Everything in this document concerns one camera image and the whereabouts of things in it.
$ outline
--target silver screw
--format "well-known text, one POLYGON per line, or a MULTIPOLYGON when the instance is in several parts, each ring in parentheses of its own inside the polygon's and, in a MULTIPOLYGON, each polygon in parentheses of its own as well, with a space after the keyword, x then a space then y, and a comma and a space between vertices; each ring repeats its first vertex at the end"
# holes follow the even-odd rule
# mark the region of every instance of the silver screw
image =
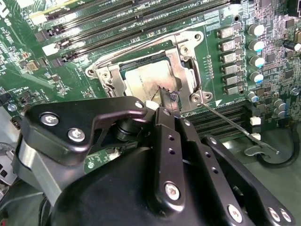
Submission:
POLYGON ((143 104, 141 104, 140 102, 136 102, 135 105, 136 107, 143 108, 143 104))
POLYGON ((73 128, 68 131, 68 137, 75 142, 82 142, 86 136, 81 129, 73 128))
POLYGON ((17 106, 14 105, 14 104, 9 104, 9 105, 8 105, 8 110, 9 110, 10 112, 15 112, 16 110, 18 110, 18 108, 17 108, 17 106))
POLYGON ((94 163, 92 163, 92 162, 89 162, 89 163, 88 163, 88 168, 89 168, 89 169, 93 169, 94 166, 95 166, 94 163))
POLYGON ((239 212, 239 210, 233 206, 233 205, 229 205, 228 206, 228 211, 229 214, 231 215, 231 217, 238 223, 241 223, 243 221, 243 216, 241 215, 241 213, 239 212))
POLYGON ((178 200, 180 198, 179 189, 172 183, 165 184, 165 192, 171 200, 178 200))
POLYGON ((187 119, 184 119, 184 123, 186 124, 186 126, 190 126, 190 122, 187 119))
POLYGON ((293 88, 293 89, 291 90, 291 94, 292 94, 293 96, 297 96, 297 95, 299 95, 299 93, 300 93, 300 91, 299 91, 298 88, 293 88))
POLYGON ((214 145, 217 144, 216 140, 213 137, 211 137, 210 140, 214 145))
POLYGON ((59 120, 54 114, 44 114, 41 116, 41 122, 47 126, 56 126, 59 120))
POLYGON ((193 103, 197 103, 197 102, 199 102, 199 100, 200 100, 200 96, 199 96, 199 94, 196 94, 196 93, 194 93, 194 94, 192 94, 191 95, 191 101, 193 102, 193 103))
POLYGON ((275 221, 280 222, 280 216, 274 211, 272 208, 269 207, 269 213, 274 218, 275 221))
POLYGON ((188 48, 185 45, 182 45, 180 47, 180 53, 181 53, 181 55, 186 56, 188 54, 188 52, 189 52, 189 50, 188 50, 188 48))
POLYGON ((291 222, 292 221, 291 217, 287 214, 287 212, 285 210, 280 209, 280 212, 281 212, 282 216, 284 217, 284 219, 287 222, 291 222))

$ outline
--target screw hole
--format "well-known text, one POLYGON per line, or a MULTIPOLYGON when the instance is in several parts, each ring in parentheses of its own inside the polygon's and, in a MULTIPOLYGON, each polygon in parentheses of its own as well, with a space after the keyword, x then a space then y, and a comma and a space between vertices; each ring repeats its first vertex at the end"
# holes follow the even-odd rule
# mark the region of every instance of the screw hole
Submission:
POLYGON ((211 169, 213 173, 218 174, 218 170, 216 168, 212 167, 211 169))
POLYGON ((164 112, 164 114, 170 116, 170 112, 168 110, 164 109, 163 112, 164 112))
POLYGON ((174 150, 173 150, 172 148, 169 148, 169 149, 168 149, 168 153, 170 153, 170 154, 175 154, 175 152, 174 152, 174 150))
POLYGON ((200 40, 201 40, 201 36, 200 36, 199 34, 196 34, 196 35, 194 36, 194 38, 195 38, 197 41, 200 41, 200 40))
POLYGON ((94 72, 93 70, 88 70, 88 74, 89 74, 89 75, 94 75, 95 72, 94 72))
POLYGON ((143 104, 141 104, 140 102, 136 102, 135 105, 136 107, 143 108, 143 104))
POLYGON ((210 94, 206 94, 205 98, 206 98, 207 100, 209 100, 209 99, 211 98, 211 95, 210 95, 210 94))

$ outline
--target dimm slot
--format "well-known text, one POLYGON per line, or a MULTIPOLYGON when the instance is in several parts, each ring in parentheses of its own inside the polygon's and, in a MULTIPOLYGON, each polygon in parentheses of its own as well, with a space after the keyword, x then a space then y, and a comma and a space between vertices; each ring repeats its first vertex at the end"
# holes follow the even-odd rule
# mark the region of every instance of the dimm slot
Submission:
POLYGON ((83 25, 86 25, 86 24, 89 24, 92 22, 96 22, 107 16, 112 16, 119 12, 130 9, 132 7, 131 4, 132 4, 132 1, 122 0, 122 1, 117 2, 114 5, 103 7, 101 9, 99 9, 98 11, 94 11, 94 12, 88 13, 86 15, 79 16, 67 23, 59 25, 58 27, 61 29, 62 32, 68 32, 69 30, 71 30, 73 28, 83 26, 83 25))
MULTIPOLYGON (((183 2, 183 1, 186 1, 186 0, 171 0, 171 1, 168 1, 168 2, 164 2, 160 5, 151 7, 150 10, 145 9, 145 10, 140 11, 140 16, 143 17, 143 16, 145 16, 144 14, 146 14, 146 13, 151 14, 154 11, 156 11, 158 8, 167 8, 170 5, 173 5, 173 4, 176 4, 176 3, 179 3, 179 2, 183 2)), ((87 39, 91 39, 95 36, 101 35, 102 34, 101 32, 105 31, 105 33, 109 33, 110 31, 112 31, 114 29, 118 29, 120 27, 120 25, 127 26, 127 25, 129 25, 129 23, 135 23, 136 20, 133 20, 133 19, 135 19, 135 17, 136 17, 136 15, 124 16, 122 18, 116 19, 116 20, 111 21, 109 23, 102 24, 102 25, 97 26, 95 28, 92 28, 92 29, 89 29, 87 31, 81 32, 80 34, 77 34, 77 35, 71 36, 69 38, 66 38, 66 39, 60 41, 60 43, 65 43, 65 42, 68 41, 69 43, 68 43, 67 46, 70 46, 70 45, 76 44, 80 41, 85 41, 87 39)))
POLYGON ((77 12, 79 10, 84 9, 84 8, 95 6, 95 5, 97 5, 99 3, 102 3, 102 2, 105 2, 105 1, 107 1, 107 0, 94 0, 94 1, 90 1, 88 3, 85 3, 85 4, 79 5, 77 7, 71 8, 67 12, 58 12, 58 13, 50 14, 50 15, 48 15, 48 19, 49 20, 58 19, 60 17, 66 16, 66 15, 71 14, 71 13, 75 13, 75 12, 77 12))
POLYGON ((194 14, 197 14, 198 11, 204 10, 205 8, 208 8, 208 6, 211 6, 211 7, 212 6, 220 6, 221 4, 224 5, 224 4, 227 4, 227 3, 229 3, 229 0, 224 0, 224 1, 218 0, 218 1, 215 1, 215 2, 210 2, 210 3, 207 3, 207 4, 201 5, 199 8, 192 8, 190 10, 187 10, 187 11, 183 12, 183 13, 179 13, 177 15, 173 15, 171 17, 164 18, 164 19, 162 19, 160 21, 157 21, 157 22, 152 22, 150 24, 147 24, 143 28, 139 28, 137 30, 134 29, 134 30, 127 31, 127 32, 124 32, 124 33, 119 34, 119 35, 109 37, 107 39, 104 39, 104 40, 92 43, 90 45, 87 45, 82 50, 76 50, 76 51, 72 52, 72 54, 69 55, 69 57, 67 59, 68 60, 71 59, 71 58, 75 59, 75 58, 78 58, 82 55, 89 54, 91 51, 96 51, 97 49, 102 48, 105 44, 107 44, 109 42, 122 40, 122 39, 124 39, 124 37, 128 37, 129 35, 136 35, 138 33, 149 31, 151 29, 155 29, 155 28, 157 29, 157 27, 162 26, 164 24, 167 24, 168 22, 178 22, 179 19, 183 19, 183 18, 188 19, 188 17, 194 16, 194 14))

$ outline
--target ram slot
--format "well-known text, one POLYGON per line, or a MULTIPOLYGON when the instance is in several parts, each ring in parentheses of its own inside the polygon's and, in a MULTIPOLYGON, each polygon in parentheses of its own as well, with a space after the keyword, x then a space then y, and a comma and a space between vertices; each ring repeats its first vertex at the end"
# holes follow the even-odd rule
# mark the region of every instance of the ram slot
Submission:
MULTIPOLYGON (((190 1, 182 3, 180 5, 185 6, 185 4, 188 4, 189 2, 190 1)), ((124 38, 127 38, 129 35, 137 35, 139 33, 147 32, 147 31, 150 31, 152 29, 157 29, 158 27, 163 26, 163 25, 167 25, 168 23, 178 22, 179 20, 181 20, 183 18, 189 19, 190 17, 197 16, 199 12, 204 11, 208 8, 218 7, 218 6, 225 6, 228 3, 229 3, 229 0, 224 0, 224 1, 216 0, 214 2, 209 2, 207 4, 200 5, 197 8, 191 8, 189 10, 186 10, 185 12, 175 14, 173 16, 161 19, 159 21, 150 22, 149 24, 145 24, 144 26, 142 26, 140 28, 136 28, 136 29, 133 29, 131 31, 123 32, 121 34, 114 35, 114 36, 109 37, 107 39, 100 40, 100 41, 97 41, 95 43, 86 45, 81 49, 78 49, 78 50, 72 51, 70 53, 67 53, 66 56, 64 56, 64 58, 67 61, 76 59, 78 57, 81 57, 82 55, 86 55, 86 54, 89 54, 91 52, 97 51, 97 50, 103 48, 106 44, 108 44, 110 42, 124 40, 124 38)), ((163 14, 164 12, 168 12, 167 9, 163 10, 163 11, 160 11, 160 12, 157 12, 155 14, 160 15, 160 14, 163 14)))

